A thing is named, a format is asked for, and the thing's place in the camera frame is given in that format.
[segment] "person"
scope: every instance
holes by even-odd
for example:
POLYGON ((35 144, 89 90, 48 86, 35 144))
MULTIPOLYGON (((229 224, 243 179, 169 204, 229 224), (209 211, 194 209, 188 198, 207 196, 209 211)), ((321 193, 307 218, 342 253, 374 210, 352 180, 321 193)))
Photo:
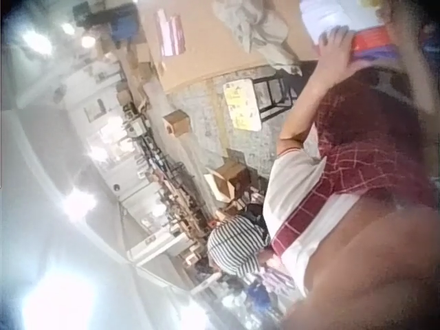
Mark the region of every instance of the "person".
POLYGON ((260 271, 274 255, 262 213, 262 205, 251 203, 214 228, 207 244, 211 267, 238 277, 260 271))
POLYGON ((436 118, 438 91, 417 17, 401 1, 392 13, 416 107, 365 85, 371 63, 352 62, 355 33, 335 27, 321 37, 315 72, 281 130, 263 214, 305 296, 283 329, 431 329, 439 321, 438 196, 417 120, 436 118), (303 149, 313 123, 321 159, 303 149))

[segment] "woman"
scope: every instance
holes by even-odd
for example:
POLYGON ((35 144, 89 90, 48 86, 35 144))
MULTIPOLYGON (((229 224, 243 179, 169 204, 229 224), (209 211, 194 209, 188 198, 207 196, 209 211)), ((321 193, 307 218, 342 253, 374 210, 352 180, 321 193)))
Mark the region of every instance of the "woman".
MULTIPOLYGON (((263 214, 272 246, 306 297, 285 328, 423 329, 440 306, 437 196, 415 110, 353 77, 369 66, 350 62, 353 37, 336 27, 321 38, 269 179, 263 214), (303 150, 314 122, 318 160, 303 150)), ((417 46, 410 50, 410 69, 425 69, 417 46)), ((435 92, 423 84, 415 100, 432 114, 435 92)))

